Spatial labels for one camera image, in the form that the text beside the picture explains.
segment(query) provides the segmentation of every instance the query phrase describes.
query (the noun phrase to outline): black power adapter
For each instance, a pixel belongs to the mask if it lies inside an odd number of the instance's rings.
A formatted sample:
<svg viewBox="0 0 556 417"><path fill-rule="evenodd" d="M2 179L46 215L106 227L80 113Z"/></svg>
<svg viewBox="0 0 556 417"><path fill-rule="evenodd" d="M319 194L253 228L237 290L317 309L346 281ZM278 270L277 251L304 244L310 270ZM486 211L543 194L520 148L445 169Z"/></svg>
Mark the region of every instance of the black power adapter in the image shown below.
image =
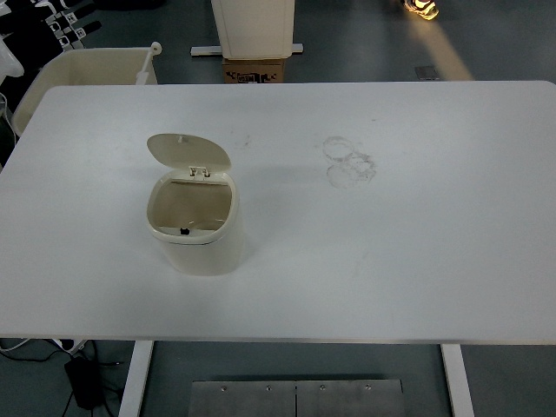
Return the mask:
<svg viewBox="0 0 556 417"><path fill-rule="evenodd" d="M80 408L92 410L104 402L103 386L98 364L82 357L73 358L63 367Z"/></svg>

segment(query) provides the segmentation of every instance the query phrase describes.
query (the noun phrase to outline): white plastic basket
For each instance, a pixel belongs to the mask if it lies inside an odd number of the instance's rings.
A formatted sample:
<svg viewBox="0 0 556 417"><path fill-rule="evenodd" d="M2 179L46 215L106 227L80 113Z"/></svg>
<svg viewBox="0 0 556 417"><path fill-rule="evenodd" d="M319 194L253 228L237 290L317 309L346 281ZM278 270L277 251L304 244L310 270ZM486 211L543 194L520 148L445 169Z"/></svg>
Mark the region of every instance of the white plastic basket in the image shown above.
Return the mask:
<svg viewBox="0 0 556 417"><path fill-rule="evenodd" d="M148 48L96 48L71 50L47 63L29 86L11 119L21 136L44 94L58 85L157 84L153 56L162 46Z"/></svg>

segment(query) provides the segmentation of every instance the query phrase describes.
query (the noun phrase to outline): scuff mark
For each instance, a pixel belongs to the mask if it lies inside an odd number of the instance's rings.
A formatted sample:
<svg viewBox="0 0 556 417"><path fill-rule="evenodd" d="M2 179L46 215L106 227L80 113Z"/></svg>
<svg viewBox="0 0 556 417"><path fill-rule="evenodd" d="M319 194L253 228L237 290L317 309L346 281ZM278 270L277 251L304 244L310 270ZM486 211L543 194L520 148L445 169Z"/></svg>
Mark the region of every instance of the scuff mark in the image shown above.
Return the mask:
<svg viewBox="0 0 556 417"><path fill-rule="evenodd" d="M328 181L338 189L350 189L369 182L376 175L370 155L360 152L348 139L331 136L322 146L324 156L333 165L327 170Z"/></svg>

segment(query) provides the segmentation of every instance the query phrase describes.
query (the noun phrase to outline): cardboard box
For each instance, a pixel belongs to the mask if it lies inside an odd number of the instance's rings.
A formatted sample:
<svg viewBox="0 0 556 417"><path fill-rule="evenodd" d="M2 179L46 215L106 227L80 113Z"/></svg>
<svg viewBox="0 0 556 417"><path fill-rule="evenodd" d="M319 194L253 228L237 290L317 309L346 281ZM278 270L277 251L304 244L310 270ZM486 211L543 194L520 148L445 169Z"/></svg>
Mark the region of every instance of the cardboard box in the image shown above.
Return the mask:
<svg viewBox="0 0 556 417"><path fill-rule="evenodd" d="M262 59L256 61L222 61L224 82L238 83L283 83L285 59Z"/></svg>

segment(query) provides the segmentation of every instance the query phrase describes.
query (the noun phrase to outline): hinge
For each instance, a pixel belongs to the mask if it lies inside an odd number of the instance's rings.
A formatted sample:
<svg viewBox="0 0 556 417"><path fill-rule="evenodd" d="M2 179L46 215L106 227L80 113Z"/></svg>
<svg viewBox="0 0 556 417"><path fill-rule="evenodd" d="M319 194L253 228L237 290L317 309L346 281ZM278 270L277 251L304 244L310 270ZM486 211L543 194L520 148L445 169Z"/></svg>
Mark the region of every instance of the hinge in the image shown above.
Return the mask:
<svg viewBox="0 0 556 417"><path fill-rule="evenodd" d="M204 167L189 167L189 174L191 176L197 176L202 174L202 176L204 176L205 178L210 177L209 170Z"/></svg>

